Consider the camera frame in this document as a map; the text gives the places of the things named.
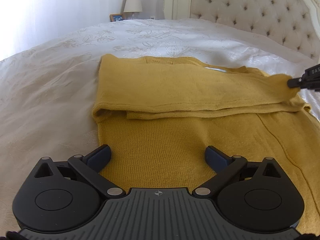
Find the yellow knit sweater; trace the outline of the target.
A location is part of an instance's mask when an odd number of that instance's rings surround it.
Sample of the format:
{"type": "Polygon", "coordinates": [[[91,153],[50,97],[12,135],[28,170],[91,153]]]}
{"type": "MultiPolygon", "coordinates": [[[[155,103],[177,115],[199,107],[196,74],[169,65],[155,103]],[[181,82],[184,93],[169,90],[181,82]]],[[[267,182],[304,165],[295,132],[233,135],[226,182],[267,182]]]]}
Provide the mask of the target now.
{"type": "Polygon", "coordinates": [[[302,195],[298,229],[319,233],[319,121],[285,74],[192,57],[104,55],[92,116],[112,151],[101,175],[132,187],[194,189],[212,178],[208,146],[274,157],[302,195]]]}

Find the cream tufted headboard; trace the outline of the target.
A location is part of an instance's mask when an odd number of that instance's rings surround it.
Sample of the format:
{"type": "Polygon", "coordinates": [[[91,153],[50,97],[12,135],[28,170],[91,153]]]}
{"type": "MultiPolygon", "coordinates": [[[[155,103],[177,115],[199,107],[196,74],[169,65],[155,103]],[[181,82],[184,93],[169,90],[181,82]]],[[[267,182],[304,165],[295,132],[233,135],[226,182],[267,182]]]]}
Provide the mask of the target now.
{"type": "Polygon", "coordinates": [[[319,0],[164,0],[163,12],[260,34],[319,61],[319,0]]]}

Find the white embroidered bedspread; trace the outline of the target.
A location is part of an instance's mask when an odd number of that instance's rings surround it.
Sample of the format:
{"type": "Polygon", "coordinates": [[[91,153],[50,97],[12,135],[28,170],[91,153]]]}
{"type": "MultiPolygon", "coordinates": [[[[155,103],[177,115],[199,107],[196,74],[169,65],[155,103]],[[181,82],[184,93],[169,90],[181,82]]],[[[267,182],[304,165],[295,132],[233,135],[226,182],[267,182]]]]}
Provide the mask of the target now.
{"type": "MultiPolygon", "coordinates": [[[[192,57],[210,66],[300,76],[317,64],[266,36],[205,20],[127,20],[57,38],[1,62],[1,233],[18,228],[12,202],[41,157],[67,160],[101,143],[92,116],[104,55],[192,57]]],[[[298,89],[319,121],[319,94],[298,89]]]]}

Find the white table lamp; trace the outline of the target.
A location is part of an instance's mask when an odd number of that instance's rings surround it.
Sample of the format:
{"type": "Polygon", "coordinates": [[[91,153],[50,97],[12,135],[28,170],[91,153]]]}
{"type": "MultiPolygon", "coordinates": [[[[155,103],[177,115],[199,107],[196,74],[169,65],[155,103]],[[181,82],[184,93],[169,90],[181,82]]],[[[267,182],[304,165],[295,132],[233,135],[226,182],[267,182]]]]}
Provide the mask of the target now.
{"type": "Polygon", "coordinates": [[[124,13],[127,15],[128,20],[136,18],[136,14],[143,12],[141,0],[126,0],[124,13]]]}

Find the wooden picture frame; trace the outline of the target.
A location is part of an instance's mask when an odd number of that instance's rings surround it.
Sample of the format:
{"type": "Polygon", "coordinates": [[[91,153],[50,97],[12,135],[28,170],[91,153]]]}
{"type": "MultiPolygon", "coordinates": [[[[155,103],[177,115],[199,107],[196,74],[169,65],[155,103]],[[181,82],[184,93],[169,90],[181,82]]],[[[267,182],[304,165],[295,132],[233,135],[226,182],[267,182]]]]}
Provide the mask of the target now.
{"type": "Polygon", "coordinates": [[[123,14],[111,14],[110,15],[111,22],[117,22],[117,21],[123,21],[123,20],[125,20],[125,16],[123,14]]]}

